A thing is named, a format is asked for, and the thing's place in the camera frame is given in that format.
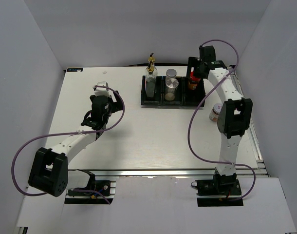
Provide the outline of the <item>brown jar red lid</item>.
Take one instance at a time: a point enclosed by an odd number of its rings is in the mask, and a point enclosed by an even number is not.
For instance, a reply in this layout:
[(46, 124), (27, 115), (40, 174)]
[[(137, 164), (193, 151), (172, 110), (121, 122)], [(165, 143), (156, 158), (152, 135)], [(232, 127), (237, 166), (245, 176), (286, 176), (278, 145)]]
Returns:
[(194, 72), (190, 73), (188, 78), (187, 87), (189, 90), (195, 90), (198, 86), (198, 83), (201, 81), (201, 78), (194, 76)]

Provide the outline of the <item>clear jar with beige powder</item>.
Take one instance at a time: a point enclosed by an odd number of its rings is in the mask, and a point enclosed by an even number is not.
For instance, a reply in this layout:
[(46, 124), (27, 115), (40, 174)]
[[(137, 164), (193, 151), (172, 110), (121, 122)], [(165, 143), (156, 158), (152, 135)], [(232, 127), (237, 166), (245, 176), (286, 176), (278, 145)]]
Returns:
[(165, 85), (165, 100), (173, 101), (179, 82), (176, 78), (170, 78), (165, 80)]

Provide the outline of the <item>clear glass oil bottle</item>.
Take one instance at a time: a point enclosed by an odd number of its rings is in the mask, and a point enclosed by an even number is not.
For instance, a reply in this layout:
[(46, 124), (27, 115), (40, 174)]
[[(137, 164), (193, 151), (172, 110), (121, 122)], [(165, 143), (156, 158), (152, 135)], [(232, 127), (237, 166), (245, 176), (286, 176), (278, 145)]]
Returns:
[(153, 98), (155, 94), (156, 77), (158, 75), (155, 67), (154, 53), (151, 53), (148, 59), (148, 67), (146, 69), (146, 94), (147, 97)]

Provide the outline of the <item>white shaker silver lid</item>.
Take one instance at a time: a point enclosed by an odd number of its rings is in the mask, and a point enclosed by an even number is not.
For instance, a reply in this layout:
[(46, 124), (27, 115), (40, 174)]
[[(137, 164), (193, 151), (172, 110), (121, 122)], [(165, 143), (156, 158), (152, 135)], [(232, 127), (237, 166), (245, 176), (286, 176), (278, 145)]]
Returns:
[(166, 71), (166, 79), (176, 78), (177, 72), (175, 69), (167, 69)]

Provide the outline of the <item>glass bottle with dark contents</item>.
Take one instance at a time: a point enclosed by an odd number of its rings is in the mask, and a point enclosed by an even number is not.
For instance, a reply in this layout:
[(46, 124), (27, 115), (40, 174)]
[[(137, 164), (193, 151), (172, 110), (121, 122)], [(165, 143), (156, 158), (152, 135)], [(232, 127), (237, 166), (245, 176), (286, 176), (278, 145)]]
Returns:
[(156, 73), (154, 65), (150, 62), (146, 68), (145, 91), (148, 98), (153, 98), (155, 95)]

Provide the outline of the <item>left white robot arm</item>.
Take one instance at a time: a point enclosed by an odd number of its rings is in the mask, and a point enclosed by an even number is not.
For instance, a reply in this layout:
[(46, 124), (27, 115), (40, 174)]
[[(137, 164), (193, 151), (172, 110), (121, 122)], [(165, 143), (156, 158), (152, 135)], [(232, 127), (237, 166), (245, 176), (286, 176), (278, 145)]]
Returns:
[(125, 106), (117, 91), (97, 86), (90, 96), (92, 108), (80, 124), (77, 132), (70, 134), (59, 144), (37, 150), (28, 184), (42, 192), (60, 196), (65, 190), (76, 190), (86, 195), (95, 191), (95, 176), (85, 170), (69, 170), (68, 165), (88, 145), (94, 143), (106, 131), (110, 116), (124, 111)]

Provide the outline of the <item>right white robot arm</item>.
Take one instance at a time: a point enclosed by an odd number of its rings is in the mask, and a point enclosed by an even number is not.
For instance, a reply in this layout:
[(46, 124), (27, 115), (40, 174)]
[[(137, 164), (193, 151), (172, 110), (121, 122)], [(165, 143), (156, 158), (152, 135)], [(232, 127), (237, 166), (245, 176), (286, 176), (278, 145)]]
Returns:
[(187, 75), (207, 79), (217, 92), (222, 108), (217, 127), (221, 133), (220, 157), (213, 178), (198, 184), (202, 194), (229, 195), (236, 186), (236, 161), (240, 141), (249, 128), (253, 102), (235, 88), (231, 72), (222, 61), (216, 60), (213, 46), (199, 47), (199, 58), (190, 57)]

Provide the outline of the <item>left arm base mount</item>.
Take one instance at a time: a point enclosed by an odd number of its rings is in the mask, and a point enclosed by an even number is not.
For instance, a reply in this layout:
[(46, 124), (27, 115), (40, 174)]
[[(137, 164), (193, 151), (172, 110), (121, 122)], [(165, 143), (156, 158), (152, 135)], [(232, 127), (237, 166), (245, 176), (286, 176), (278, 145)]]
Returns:
[(116, 182), (98, 178), (87, 170), (69, 170), (65, 204), (110, 205), (113, 202)]

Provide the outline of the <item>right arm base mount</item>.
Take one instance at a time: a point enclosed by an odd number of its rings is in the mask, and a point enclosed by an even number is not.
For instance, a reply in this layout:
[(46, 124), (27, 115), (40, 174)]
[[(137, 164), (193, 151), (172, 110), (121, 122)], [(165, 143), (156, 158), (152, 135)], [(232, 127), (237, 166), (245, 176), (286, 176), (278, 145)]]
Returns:
[(198, 207), (241, 207), (244, 205), (238, 179), (234, 185), (222, 188), (221, 191), (218, 191), (212, 179), (195, 180), (190, 185), (197, 190)]

